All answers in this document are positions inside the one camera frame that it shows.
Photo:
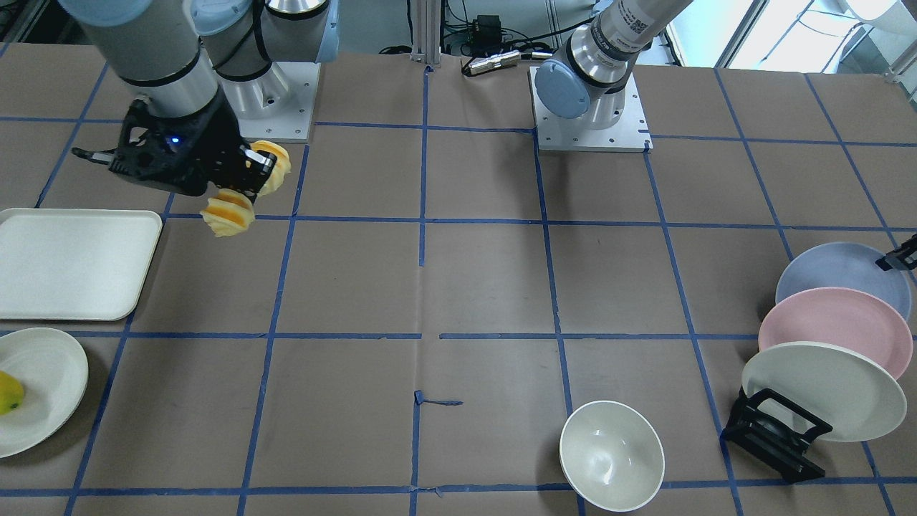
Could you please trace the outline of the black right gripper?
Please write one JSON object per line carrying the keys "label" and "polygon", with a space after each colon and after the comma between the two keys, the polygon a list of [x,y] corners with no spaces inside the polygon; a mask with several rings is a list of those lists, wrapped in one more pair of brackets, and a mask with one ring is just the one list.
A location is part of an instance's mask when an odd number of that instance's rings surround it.
{"label": "black right gripper", "polygon": [[219,92],[190,115],[152,114],[152,101],[129,105],[117,146],[72,154],[99,163],[128,183],[184,196],[202,196],[209,185],[243,195],[269,195],[279,188],[279,158],[253,150],[241,137],[238,120]]}

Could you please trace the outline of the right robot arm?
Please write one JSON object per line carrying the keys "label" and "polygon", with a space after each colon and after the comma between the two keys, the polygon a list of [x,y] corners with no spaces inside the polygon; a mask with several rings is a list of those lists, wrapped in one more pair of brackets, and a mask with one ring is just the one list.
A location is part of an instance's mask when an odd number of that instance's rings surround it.
{"label": "right robot arm", "polygon": [[340,48],[337,1],[62,1],[134,94],[117,144],[72,148],[128,183],[184,196],[209,186],[250,201],[278,189],[277,150],[242,120],[279,112],[283,62],[322,63]]}

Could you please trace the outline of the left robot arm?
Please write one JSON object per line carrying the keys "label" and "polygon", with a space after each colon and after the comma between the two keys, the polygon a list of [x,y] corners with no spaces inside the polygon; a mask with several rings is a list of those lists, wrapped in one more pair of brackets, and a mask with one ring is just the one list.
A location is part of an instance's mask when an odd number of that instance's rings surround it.
{"label": "left robot arm", "polygon": [[570,27],[547,61],[531,68],[537,121],[538,186],[548,268],[559,257],[552,223],[569,218],[569,185],[609,187],[615,172],[639,166],[652,149],[644,101],[633,79],[638,56],[685,1],[602,1],[592,17]]}

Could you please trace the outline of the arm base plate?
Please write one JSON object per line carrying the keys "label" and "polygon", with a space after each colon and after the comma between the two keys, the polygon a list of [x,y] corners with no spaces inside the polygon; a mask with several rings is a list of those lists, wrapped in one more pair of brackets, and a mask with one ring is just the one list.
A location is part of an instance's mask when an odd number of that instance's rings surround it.
{"label": "arm base plate", "polygon": [[265,75],[239,85],[236,108],[246,140],[273,143],[310,141],[322,65],[275,62]]}
{"label": "arm base plate", "polygon": [[567,120],[551,113],[538,97],[536,72],[536,67],[529,68],[538,147],[542,151],[644,153],[654,148],[635,75],[629,78],[625,90],[603,95],[582,117]]}

